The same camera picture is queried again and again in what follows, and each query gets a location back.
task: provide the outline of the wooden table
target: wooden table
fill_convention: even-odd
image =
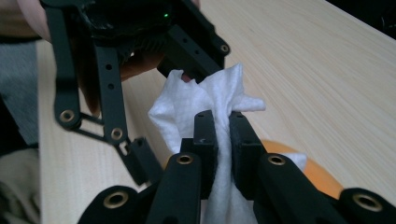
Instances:
[[[265,112],[247,113],[258,136],[298,149],[346,188],[396,204],[396,41],[325,1],[203,1],[202,11],[242,63]],[[76,223],[101,190],[133,186],[116,152],[55,123],[51,46],[38,44],[42,223]],[[147,112],[164,78],[123,83],[130,137],[169,152]]]

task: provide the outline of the white tissue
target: white tissue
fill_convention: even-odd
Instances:
[[[211,109],[219,144],[218,169],[207,202],[204,223],[257,223],[251,205],[233,183],[229,115],[232,111],[264,110],[263,100],[244,94],[242,65],[218,71],[200,84],[181,80],[172,71],[163,92],[148,112],[173,153],[182,138],[193,138],[194,116]]]

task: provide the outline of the black metal bracket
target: black metal bracket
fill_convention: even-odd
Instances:
[[[218,149],[211,111],[194,120],[194,137],[183,139],[160,184],[130,197],[132,205],[117,209],[104,203],[107,197],[122,201],[117,192],[124,187],[107,189],[93,200],[79,224],[95,220],[110,224],[116,218],[125,218],[117,223],[200,223],[200,201],[210,194]],[[258,223],[396,223],[396,208],[369,190],[345,189],[339,200],[318,191],[289,158],[265,151],[241,113],[231,114],[230,130],[235,185],[254,201]]]
[[[161,166],[150,150],[139,158],[125,153],[131,151],[131,141],[120,66],[139,51],[158,52],[164,55],[158,66],[164,76],[183,69],[200,82],[224,68],[229,46],[190,0],[41,0],[41,4],[46,9],[57,64],[57,122],[68,131],[114,146],[137,184],[157,181]],[[80,111],[78,64],[90,59],[79,58],[76,48],[84,48],[88,55],[84,56],[94,59],[91,72],[96,74],[90,85],[99,90],[101,118]],[[85,130],[84,122],[102,126],[103,134]]]

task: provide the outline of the person's hand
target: person's hand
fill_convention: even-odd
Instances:
[[[45,10],[40,5],[39,0],[17,0],[24,18],[32,29],[43,39],[50,42],[50,32],[47,25]],[[200,0],[191,0],[197,7],[200,7]],[[80,86],[88,108],[95,116],[100,114],[98,80],[96,75],[96,65],[92,53],[85,50],[84,46],[73,41],[73,51],[81,60],[76,60],[78,71],[78,85]],[[159,53],[135,52],[120,68],[120,77],[124,81],[130,77],[142,74],[151,70],[159,64],[163,56]]]

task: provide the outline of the orange object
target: orange object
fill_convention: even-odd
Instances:
[[[277,142],[262,140],[262,144],[265,146],[265,149],[268,152],[297,152],[297,150]],[[330,175],[329,172],[327,172],[323,167],[309,158],[304,169],[304,174],[318,190],[334,197],[335,199],[339,198],[339,195],[343,190],[341,184],[338,183],[338,181],[332,177],[332,175]]]

